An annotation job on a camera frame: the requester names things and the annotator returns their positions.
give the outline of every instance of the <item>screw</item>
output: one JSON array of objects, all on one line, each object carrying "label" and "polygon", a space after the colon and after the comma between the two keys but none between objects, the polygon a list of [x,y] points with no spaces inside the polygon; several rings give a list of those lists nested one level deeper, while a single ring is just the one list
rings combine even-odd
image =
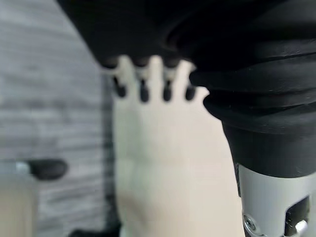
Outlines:
[{"label": "screw", "polygon": [[245,221],[246,226],[248,226],[248,228],[249,228],[250,230],[255,231],[255,230],[256,230],[256,226],[255,226],[255,224],[253,223],[253,221],[252,221],[249,217],[247,217],[247,216],[244,216],[243,218],[244,218],[244,221]]}]

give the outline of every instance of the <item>silver metal part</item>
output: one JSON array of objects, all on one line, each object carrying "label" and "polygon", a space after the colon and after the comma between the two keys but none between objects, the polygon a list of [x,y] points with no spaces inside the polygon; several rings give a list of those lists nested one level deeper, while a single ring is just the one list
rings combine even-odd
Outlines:
[{"label": "silver metal part", "polygon": [[[262,175],[242,165],[238,171],[244,226],[252,237],[284,236],[287,210],[316,190],[316,173],[285,179]],[[247,220],[251,220],[255,229],[251,228],[252,225]],[[302,222],[296,228],[297,234],[301,236],[307,226]]]}]

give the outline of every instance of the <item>black rubber attachment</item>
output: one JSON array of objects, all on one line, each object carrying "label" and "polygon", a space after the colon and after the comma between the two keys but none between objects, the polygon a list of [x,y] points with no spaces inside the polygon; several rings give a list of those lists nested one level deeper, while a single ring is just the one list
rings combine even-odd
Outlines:
[{"label": "black rubber attachment", "polygon": [[139,89],[139,97],[141,102],[147,103],[149,101],[149,89],[146,85],[145,80],[141,80],[140,89]]},{"label": "black rubber attachment", "polygon": [[172,98],[171,81],[169,80],[164,85],[162,97],[165,102],[169,102]]},{"label": "black rubber attachment", "polygon": [[187,90],[186,90],[186,100],[190,101],[194,99],[194,96],[196,94],[196,88],[195,86],[188,85]]},{"label": "black rubber attachment", "polygon": [[54,181],[62,178],[68,171],[68,165],[61,159],[41,159],[26,162],[31,174],[40,181]]},{"label": "black rubber attachment", "polygon": [[117,77],[113,77],[114,90],[118,97],[124,98],[127,95],[127,89],[125,85],[120,85]]}]

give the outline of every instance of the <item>textured gray surface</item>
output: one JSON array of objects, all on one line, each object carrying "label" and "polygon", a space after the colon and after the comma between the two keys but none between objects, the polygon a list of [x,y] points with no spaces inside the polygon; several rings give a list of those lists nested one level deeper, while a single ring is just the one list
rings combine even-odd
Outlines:
[{"label": "textured gray surface", "polygon": [[39,237],[106,223],[113,150],[101,91],[96,64],[54,1],[0,0],[0,158],[61,157],[71,168],[40,185]]}]

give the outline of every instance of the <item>blurry background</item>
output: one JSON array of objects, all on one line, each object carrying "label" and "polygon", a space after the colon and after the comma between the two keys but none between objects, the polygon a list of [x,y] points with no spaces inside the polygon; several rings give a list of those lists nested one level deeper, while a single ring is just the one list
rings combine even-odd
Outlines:
[{"label": "blurry background", "polygon": [[0,0],[0,158],[58,157],[70,165],[61,181],[40,184],[39,237],[111,225],[107,90],[54,1]]}]

